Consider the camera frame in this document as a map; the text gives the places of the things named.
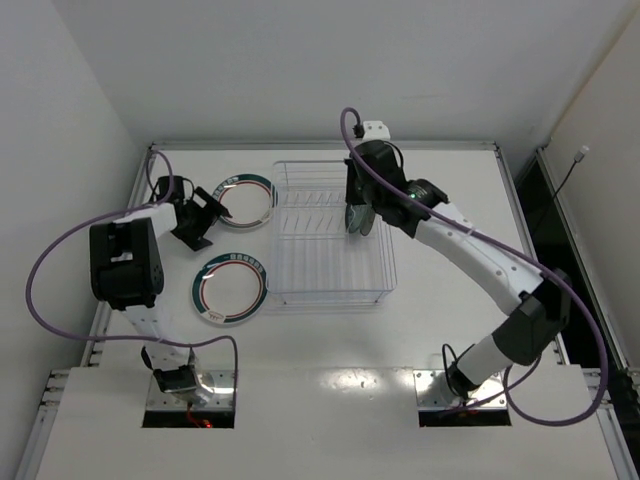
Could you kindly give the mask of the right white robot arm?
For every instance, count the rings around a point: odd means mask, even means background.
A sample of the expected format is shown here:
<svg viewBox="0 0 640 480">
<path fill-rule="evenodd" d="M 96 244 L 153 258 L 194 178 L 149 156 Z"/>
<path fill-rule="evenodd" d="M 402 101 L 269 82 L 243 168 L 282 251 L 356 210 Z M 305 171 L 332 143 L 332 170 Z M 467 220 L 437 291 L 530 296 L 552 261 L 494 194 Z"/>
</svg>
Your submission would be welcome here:
<svg viewBox="0 0 640 480">
<path fill-rule="evenodd" d="M 385 140 L 365 141 L 346 161 L 347 194 L 390 226 L 446 257 L 479 285 L 505 321 L 447 366 L 453 397 L 468 399 L 493 374 L 532 364 L 566 327 L 568 294 L 517 257 L 452 227 L 472 225 L 448 196 L 425 179 L 409 180 L 402 154 Z"/>
</svg>

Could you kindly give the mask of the green blue patterned plate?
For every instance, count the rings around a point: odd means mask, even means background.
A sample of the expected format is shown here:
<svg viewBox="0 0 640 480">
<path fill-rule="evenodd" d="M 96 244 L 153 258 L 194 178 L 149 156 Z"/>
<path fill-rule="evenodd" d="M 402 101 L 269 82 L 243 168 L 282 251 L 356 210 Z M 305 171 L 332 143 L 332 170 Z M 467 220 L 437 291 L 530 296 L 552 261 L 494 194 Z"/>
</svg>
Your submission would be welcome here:
<svg viewBox="0 0 640 480">
<path fill-rule="evenodd" d="M 345 208 L 345 229 L 349 234 L 359 232 L 366 215 L 366 205 L 347 204 Z"/>
</svg>

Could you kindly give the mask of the white plate with characters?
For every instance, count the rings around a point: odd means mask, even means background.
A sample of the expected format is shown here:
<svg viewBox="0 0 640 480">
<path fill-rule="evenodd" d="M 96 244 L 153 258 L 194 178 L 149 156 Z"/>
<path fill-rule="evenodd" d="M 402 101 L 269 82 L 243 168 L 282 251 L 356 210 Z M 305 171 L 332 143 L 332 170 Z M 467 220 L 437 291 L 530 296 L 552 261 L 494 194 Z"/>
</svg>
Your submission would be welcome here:
<svg viewBox="0 0 640 480">
<path fill-rule="evenodd" d="M 359 218 L 359 221 L 358 221 L 357 231 L 362 236 L 368 236 L 375 223 L 375 219 L 376 219 L 375 210 L 368 205 L 359 206 L 358 218 Z"/>
</svg>

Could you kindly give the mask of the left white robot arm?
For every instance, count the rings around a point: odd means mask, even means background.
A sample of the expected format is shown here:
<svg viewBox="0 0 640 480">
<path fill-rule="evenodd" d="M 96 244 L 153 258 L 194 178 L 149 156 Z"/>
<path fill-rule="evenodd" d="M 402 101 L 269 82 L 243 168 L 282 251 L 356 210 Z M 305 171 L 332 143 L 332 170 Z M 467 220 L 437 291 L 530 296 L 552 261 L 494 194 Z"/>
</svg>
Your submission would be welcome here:
<svg viewBox="0 0 640 480">
<path fill-rule="evenodd" d="M 203 381 L 194 349 L 179 335 L 162 296 L 165 275 L 158 240 L 173 235 L 191 251 L 212 245 L 206 232 L 227 207 L 194 186 L 186 195 L 185 177 L 162 176 L 152 187 L 154 204 L 111 223 L 89 229 L 91 287 L 94 296 L 123 314 L 143 338 L 141 357 L 161 392 L 184 402 L 204 404 L 213 388 Z"/>
</svg>

